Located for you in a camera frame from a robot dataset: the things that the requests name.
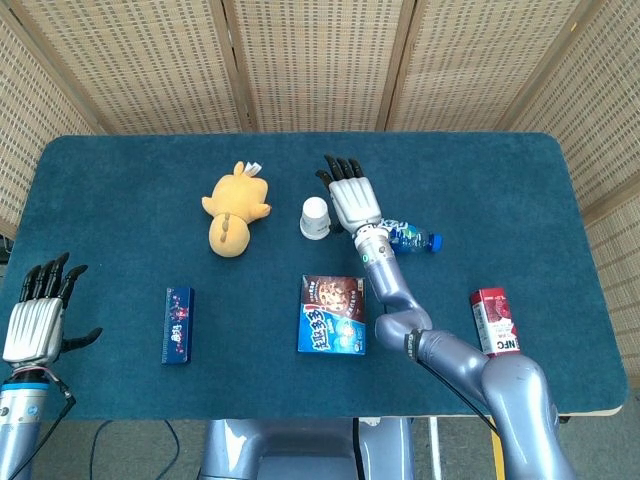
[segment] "stuffed animal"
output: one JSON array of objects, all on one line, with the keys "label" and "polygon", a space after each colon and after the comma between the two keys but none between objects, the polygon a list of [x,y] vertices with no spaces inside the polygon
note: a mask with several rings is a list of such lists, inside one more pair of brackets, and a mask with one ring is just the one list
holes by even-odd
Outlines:
[{"label": "stuffed animal", "polygon": [[260,165],[236,163],[233,175],[222,177],[211,197],[202,197],[202,206],[213,217],[209,228],[209,245],[222,257],[237,257],[249,244],[248,225],[269,215],[267,182],[253,176]]}]

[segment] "floor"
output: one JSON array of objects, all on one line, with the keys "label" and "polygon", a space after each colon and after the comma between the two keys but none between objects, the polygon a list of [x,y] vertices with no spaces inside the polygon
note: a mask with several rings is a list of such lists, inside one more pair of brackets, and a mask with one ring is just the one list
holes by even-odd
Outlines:
[{"label": "floor", "polygon": [[[0,285],[4,266],[0,265]],[[113,422],[96,442],[93,477],[89,459],[102,422],[60,424],[34,464],[34,480],[153,480],[176,453],[175,440],[164,422]],[[176,463],[162,478],[195,480],[204,445],[206,422],[170,422],[180,444]],[[560,426],[560,440],[582,480],[640,478],[640,390],[611,417],[574,417]],[[413,424],[416,480],[430,480],[428,420]],[[439,420],[444,479],[496,479],[491,437],[475,418]]]}]

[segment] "blue bottle cap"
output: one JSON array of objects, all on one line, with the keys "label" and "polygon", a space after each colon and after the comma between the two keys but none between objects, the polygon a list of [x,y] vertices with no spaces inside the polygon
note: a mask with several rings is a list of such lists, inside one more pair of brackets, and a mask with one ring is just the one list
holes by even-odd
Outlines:
[{"label": "blue bottle cap", "polygon": [[442,235],[439,233],[432,233],[431,236],[433,237],[431,241],[431,251],[433,253],[439,252],[442,250]]}]

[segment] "snack box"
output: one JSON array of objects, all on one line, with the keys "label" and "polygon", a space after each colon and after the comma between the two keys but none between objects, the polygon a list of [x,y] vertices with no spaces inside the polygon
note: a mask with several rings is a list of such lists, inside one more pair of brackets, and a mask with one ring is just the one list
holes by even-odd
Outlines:
[{"label": "snack box", "polygon": [[303,275],[298,351],[364,355],[364,278]]}]

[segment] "robotic finger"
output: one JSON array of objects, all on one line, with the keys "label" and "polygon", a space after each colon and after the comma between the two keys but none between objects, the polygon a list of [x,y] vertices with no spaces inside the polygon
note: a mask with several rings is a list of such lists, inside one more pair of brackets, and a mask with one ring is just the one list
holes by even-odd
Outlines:
[{"label": "robotic finger", "polygon": [[338,163],[340,164],[340,168],[342,169],[344,178],[353,178],[353,171],[351,171],[351,167],[349,166],[347,161],[344,158],[338,157]]},{"label": "robotic finger", "polygon": [[60,288],[60,292],[58,293],[58,298],[62,299],[62,308],[67,308],[69,304],[69,299],[71,298],[71,293],[73,292],[73,286],[76,283],[76,280],[80,275],[87,271],[87,265],[80,265],[75,268],[69,270],[67,276],[64,277],[64,283],[62,284],[62,288]]},{"label": "robotic finger", "polygon": [[102,328],[94,328],[84,337],[79,338],[63,338],[62,345],[60,346],[60,353],[67,353],[71,350],[77,350],[78,348],[84,348],[88,345],[91,345],[95,342],[100,334],[102,333]]},{"label": "robotic finger", "polygon": [[33,298],[33,290],[36,285],[36,277],[39,272],[40,265],[36,265],[25,275],[24,281],[22,282],[22,291],[20,292],[20,298],[18,300],[19,303],[26,302]]},{"label": "robotic finger", "polygon": [[36,278],[36,286],[33,291],[33,298],[43,298],[44,291],[47,288],[47,282],[49,281],[49,274],[51,273],[51,268],[53,267],[54,261],[45,263],[40,271],[38,272],[38,277]]},{"label": "robotic finger", "polygon": [[336,162],[336,159],[333,158],[331,155],[325,155],[324,158],[327,160],[327,163],[329,164],[329,169],[331,170],[333,179],[336,181],[344,180],[344,173],[342,173],[342,169],[340,168],[340,165],[338,165],[338,162]]},{"label": "robotic finger", "polygon": [[333,178],[331,178],[331,175],[329,175],[329,173],[326,172],[325,170],[318,170],[316,172],[316,177],[322,180],[322,183],[324,183],[324,186],[327,187],[327,190],[329,190],[329,184],[333,182]]},{"label": "robotic finger", "polygon": [[355,158],[350,158],[349,163],[351,164],[351,168],[353,169],[353,175],[356,178],[364,177],[364,172],[362,171],[362,167],[360,163]]},{"label": "robotic finger", "polygon": [[65,252],[60,255],[51,267],[51,273],[49,274],[49,281],[47,282],[47,288],[44,292],[45,298],[55,297],[58,294],[60,288],[60,281],[62,280],[62,269],[64,264],[69,260],[69,252]]}]

